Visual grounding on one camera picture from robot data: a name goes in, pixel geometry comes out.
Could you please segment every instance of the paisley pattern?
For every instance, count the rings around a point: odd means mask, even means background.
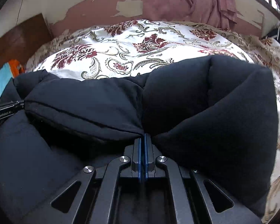
[[[276,160],[263,223],[280,209],[280,44],[192,22],[127,21],[106,28],[67,31],[43,45],[26,71],[46,69],[61,78],[136,76],[183,59],[224,54],[269,67],[279,116]]]

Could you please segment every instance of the silver screw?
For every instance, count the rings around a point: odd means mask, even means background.
[[[159,156],[157,158],[157,160],[160,161],[160,162],[165,162],[165,161],[167,161],[167,158],[165,156]]]
[[[129,157],[128,156],[121,156],[119,158],[119,160],[122,161],[122,162],[127,162],[129,160]]]
[[[91,173],[93,171],[93,166],[86,166],[83,168],[85,173]]]

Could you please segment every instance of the pink wall paint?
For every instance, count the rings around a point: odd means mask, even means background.
[[[73,33],[78,29],[88,28],[93,25],[111,25],[144,18],[142,15],[134,17],[120,15],[114,17],[114,15],[118,13],[116,10],[118,1],[124,2],[125,0],[84,0],[72,6],[68,9],[63,20],[49,25],[52,35],[57,37],[66,29],[69,29],[69,32]],[[237,18],[237,24],[232,30],[237,33],[256,35],[259,37],[262,32],[261,29],[240,18]]]

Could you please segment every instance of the black puffer jacket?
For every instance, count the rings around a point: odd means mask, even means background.
[[[126,78],[77,81],[44,70],[9,82],[1,101],[20,99],[25,109],[0,127],[0,206],[13,222],[85,165],[110,160],[96,155],[144,132],[264,213],[278,128],[268,68],[209,56]]]

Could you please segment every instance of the light blue cloth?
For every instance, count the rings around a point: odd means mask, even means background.
[[[8,63],[5,63],[0,69],[0,97],[11,78],[13,78],[13,74],[10,70],[10,66]]]

